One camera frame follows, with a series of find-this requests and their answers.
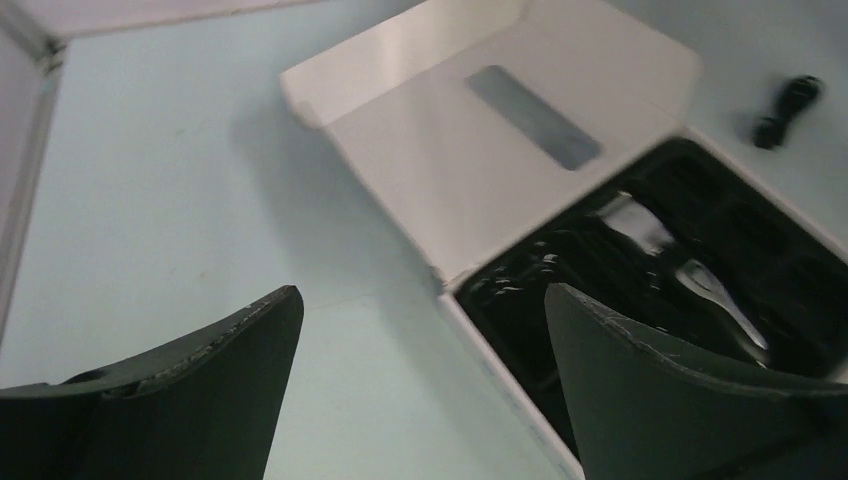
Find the white table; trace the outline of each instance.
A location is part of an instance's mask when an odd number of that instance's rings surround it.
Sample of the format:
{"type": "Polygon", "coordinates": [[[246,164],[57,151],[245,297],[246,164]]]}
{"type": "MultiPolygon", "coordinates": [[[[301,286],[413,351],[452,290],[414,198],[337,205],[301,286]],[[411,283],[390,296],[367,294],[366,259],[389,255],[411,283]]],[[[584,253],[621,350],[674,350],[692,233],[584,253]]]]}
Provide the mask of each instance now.
{"type": "Polygon", "coordinates": [[[557,478],[423,267],[277,76],[415,2],[74,40],[0,386],[60,382],[283,284],[306,301],[267,478],[557,478]]]}

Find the white box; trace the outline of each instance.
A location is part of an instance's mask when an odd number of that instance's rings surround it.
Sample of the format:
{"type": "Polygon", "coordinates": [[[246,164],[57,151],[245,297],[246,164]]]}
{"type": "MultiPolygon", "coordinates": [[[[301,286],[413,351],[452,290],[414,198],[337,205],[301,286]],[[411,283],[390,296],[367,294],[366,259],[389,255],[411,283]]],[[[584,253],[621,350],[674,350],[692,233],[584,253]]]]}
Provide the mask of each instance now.
{"type": "Polygon", "coordinates": [[[566,478],[583,470],[454,298],[463,281],[664,139],[692,138],[812,232],[683,123],[697,56],[602,0],[429,0],[286,72],[301,120],[326,131],[443,285],[447,317],[566,478]],[[601,145],[570,171],[466,79],[502,66],[601,145]]]}

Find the black cable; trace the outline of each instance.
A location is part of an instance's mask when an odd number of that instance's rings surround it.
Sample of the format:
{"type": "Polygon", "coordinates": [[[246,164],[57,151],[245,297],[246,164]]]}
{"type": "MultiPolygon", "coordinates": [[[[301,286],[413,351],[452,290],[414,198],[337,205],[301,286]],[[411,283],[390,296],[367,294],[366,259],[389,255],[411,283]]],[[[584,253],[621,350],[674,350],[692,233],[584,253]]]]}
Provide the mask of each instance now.
{"type": "Polygon", "coordinates": [[[789,125],[818,101],[824,82],[809,75],[790,80],[774,103],[774,115],[763,117],[754,128],[751,140],[765,150],[783,146],[789,125]]]}

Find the black plastic insert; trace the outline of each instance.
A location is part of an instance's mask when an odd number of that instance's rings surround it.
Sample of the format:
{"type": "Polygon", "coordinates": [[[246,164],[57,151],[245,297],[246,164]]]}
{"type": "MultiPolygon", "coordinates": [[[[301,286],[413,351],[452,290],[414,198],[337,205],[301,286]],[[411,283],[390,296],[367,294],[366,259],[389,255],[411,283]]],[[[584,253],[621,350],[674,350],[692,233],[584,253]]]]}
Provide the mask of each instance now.
{"type": "Polygon", "coordinates": [[[653,328],[763,368],[823,378],[848,352],[848,266],[696,143],[671,139],[469,279],[457,300],[565,443],[544,293],[569,283],[653,328]],[[597,212],[620,192],[674,237],[651,256],[597,212]],[[697,260],[768,342],[752,355],[728,312],[676,278],[697,260]]]}

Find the box lid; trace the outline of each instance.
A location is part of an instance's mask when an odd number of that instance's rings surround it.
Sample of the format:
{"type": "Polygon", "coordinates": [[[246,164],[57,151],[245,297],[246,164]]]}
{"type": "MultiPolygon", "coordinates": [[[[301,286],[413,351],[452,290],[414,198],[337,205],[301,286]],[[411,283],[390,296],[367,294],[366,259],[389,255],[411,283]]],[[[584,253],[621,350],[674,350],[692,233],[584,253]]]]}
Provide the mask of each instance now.
{"type": "Polygon", "coordinates": [[[281,82],[453,285],[671,135],[698,71],[602,0],[428,0],[281,82]],[[504,79],[538,118],[498,98],[504,79]],[[546,135],[593,158],[574,169],[546,135]]]}

